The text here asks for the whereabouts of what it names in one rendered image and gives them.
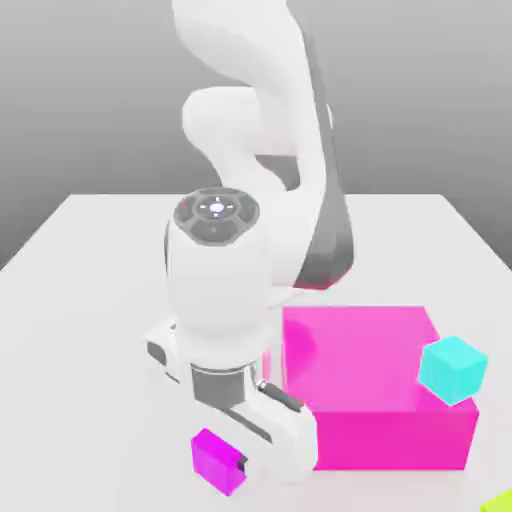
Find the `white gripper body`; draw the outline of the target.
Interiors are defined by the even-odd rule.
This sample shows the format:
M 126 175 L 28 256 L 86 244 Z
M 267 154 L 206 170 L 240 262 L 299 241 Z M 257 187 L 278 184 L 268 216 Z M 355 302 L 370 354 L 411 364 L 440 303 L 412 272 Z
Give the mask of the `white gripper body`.
M 215 413 L 215 432 L 246 458 L 250 477 L 302 483 L 318 460 L 317 425 L 305 407 L 296 412 L 262 393 Z

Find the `small purple cube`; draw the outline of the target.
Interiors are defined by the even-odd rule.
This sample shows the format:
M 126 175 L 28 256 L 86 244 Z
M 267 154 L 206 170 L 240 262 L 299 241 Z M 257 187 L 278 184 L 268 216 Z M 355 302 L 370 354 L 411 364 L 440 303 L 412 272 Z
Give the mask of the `small purple cube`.
M 191 450 L 194 471 L 225 496 L 245 481 L 246 473 L 237 468 L 242 453 L 210 430 L 203 428 L 192 438 Z

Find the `small cyan cube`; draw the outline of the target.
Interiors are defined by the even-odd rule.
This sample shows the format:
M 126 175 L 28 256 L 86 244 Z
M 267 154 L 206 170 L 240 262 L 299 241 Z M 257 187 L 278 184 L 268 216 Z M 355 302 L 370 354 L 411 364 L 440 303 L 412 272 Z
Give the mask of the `small cyan cube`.
M 423 347 L 417 381 L 447 406 L 455 406 L 480 391 L 487 366 L 487 355 L 450 336 Z

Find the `small yellow-green cube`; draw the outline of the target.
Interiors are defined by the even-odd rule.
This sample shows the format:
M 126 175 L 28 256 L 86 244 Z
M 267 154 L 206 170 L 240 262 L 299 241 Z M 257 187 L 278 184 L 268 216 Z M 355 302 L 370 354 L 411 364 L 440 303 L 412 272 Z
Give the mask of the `small yellow-green cube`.
M 483 503 L 479 512 L 512 512 L 512 489 Z

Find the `large pink box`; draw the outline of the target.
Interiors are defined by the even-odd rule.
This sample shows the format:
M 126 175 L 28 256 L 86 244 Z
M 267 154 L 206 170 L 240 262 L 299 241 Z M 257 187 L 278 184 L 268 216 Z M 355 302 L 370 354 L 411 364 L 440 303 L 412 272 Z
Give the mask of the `large pink box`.
M 479 411 L 417 381 L 439 334 L 418 306 L 282 310 L 283 389 L 313 412 L 319 471 L 462 470 Z

